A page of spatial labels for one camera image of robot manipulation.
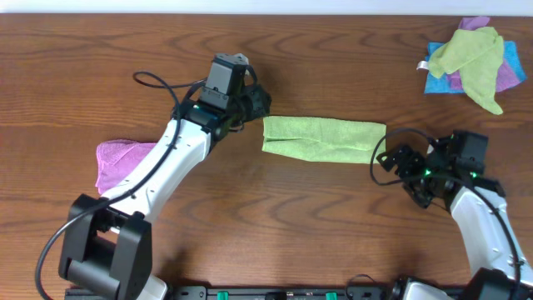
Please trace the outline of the green microfiber cloth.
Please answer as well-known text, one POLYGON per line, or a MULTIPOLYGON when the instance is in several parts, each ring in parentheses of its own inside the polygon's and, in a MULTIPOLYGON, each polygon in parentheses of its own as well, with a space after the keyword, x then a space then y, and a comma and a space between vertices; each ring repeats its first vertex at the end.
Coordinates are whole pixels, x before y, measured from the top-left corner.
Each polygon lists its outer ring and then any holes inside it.
POLYGON ((262 150, 314 163, 369 163, 386 125, 323 117, 270 116, 263 119, 262 150))

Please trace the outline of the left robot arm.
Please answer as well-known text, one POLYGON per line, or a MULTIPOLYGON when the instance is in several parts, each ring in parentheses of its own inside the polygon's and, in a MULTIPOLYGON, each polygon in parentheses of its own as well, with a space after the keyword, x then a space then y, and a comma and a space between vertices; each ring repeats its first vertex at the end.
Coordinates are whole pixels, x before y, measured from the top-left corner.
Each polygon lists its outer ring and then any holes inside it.
POLYGON ((167 298, 168 284, 152 274, 152 223, 184 177, 270 105, 246 56, 215 55, 143 160, 101 197, 83 194, 71 206, 59 231, 59 276, 104 299, 167 298))

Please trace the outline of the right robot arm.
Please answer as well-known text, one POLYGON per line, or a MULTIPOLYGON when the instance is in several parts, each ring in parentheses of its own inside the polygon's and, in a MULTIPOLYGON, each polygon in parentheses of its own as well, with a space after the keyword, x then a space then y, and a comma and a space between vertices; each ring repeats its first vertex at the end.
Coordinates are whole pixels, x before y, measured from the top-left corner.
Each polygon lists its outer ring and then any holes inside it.
POLYGON ((507 214, 506 192, 495 179, 486 178, 488 138, 455 130, 433 138, 420 132, 428 143, 426 153, 407 144, 390 151, 374 148, 371 165, 394 172, 414 203, 428 208, 443 201, 461 232, 471 270, 463 287, 443 288, 405 277, 389 294, 391 299, 530 299, 532 266, 521 251, 507 214))

